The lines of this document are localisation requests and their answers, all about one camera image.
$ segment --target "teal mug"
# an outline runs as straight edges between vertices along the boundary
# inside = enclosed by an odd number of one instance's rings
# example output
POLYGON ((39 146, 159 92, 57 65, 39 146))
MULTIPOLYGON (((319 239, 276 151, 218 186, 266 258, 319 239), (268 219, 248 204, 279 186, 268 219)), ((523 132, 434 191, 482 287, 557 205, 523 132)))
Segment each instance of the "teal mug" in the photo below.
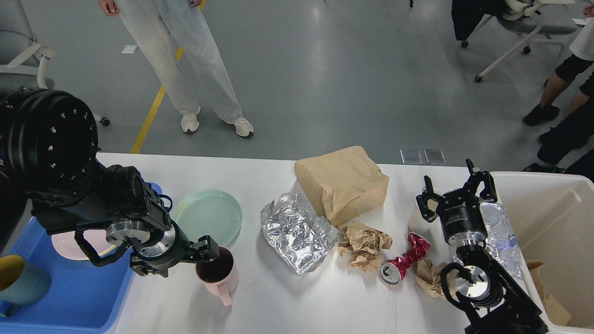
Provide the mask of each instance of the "teal mug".
POLYGON ((20 255, 0 257, 0 299, 12 305, 0 317, 12 316, 21 305, 40 300, 49 290, 50 276, 20 255))

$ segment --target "person's hand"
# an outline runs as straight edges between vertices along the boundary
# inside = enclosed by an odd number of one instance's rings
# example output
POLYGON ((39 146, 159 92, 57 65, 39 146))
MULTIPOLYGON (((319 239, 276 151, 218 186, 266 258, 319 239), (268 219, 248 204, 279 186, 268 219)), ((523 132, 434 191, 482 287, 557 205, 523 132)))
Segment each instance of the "person's hand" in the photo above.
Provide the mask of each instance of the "person's hand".
POLYGON ((202 0, 189 0, 190 7, 198 7, 202 4, 202 0))
POLYGON ((594 17, 594 5, 589 5, 584 8, 584 15, 586 17, 594 17))
POLYGON ((103 12, 107 16, 117 16, 119 13, 118 6, 115 5, 113 0, 97 0, 99 3, 99 7, 103 9, 103 12))

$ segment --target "black shoe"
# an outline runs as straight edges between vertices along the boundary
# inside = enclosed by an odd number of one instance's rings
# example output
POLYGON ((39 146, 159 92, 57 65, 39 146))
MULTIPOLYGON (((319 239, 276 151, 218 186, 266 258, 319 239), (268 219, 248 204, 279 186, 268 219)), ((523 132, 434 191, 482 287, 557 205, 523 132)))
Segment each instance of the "black shoe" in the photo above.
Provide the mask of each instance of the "black shoe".
POLYGON ((522 172, 563 174, 563 172, 565 172, 565 168, 561 168, 561 167, 557 167, 557 166, 543 167, 535 162, 535 163, 531 164, 530 166, 522 169, 522 172))
MULTIPOLYGON (((551 128, 549 131, 541 134, 540 136, 538 136, 538 140, 541 142, 541 144, 548 144, 551 142, 552 139, 552 132, 553 132, 554 128, 551 128)), ((586 145, 588 142, 588 138, 574 138, 573 139, 573 145, 571 146, 572 149, 579 149, 581 147, 583 147, 584 145, 586 145)))
POLYGON ((550 106, 546 109, 541 108, 540 105, 536 105, 528 115, 524 116, 523 120, 526 125, 534 127, 542 121, 551 121, 559 115, 559 108, 556 106, 550 106))

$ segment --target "red can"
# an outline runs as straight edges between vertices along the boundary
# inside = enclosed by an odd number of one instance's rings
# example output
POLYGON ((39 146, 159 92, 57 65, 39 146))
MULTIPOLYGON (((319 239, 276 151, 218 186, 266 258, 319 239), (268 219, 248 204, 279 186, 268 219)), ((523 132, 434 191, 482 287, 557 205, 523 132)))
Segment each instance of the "red can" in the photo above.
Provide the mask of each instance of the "red can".
POLYGON ((422 236, 410 232, 407 238, 410 250, 398 256, 394 260, 386 260, 380 266, 380 277, 390 285, 396 285, 406 275, 406 269, 425 257, 431 247, 430 243, 422 236))

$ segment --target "yellow floor line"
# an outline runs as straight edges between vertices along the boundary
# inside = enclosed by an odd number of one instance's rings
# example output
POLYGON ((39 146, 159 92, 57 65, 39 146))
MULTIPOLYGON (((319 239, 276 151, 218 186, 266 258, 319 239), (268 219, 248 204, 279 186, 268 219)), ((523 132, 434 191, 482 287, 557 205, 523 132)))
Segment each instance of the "yellow floor line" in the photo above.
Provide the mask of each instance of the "yellow floor line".
MULTIPOLYGON (((203 0, 202 4, 198 6, 200 10, 202 10, 205 3, 206 0, 203 0)), ((176 54, 178 60, 181 58, 182 54, 184 54, 184 50, 180 46, 176 54)), ((147 134, 149 133, 150 126, 153 124, 154 117, 155 115, 157 115, 157 111, 159 111, 159 106, 161 105, 163 96, 165 96, 165 88, 161 86, 161 88, 159 88, 159 91, 157 92, 157 96, 154 98, 153 105, 150 107, 150 110, 148 111, 147 117, 144 119, 143 127, 140 128, 140 132, 136 137, 136 141, 134 142, 134 145, 132 146, 132 150, 130 151, 130 153, 137 154, 138 152, 140 152, 140 148, 143 146, 144 140, 146 139, 147 134)))

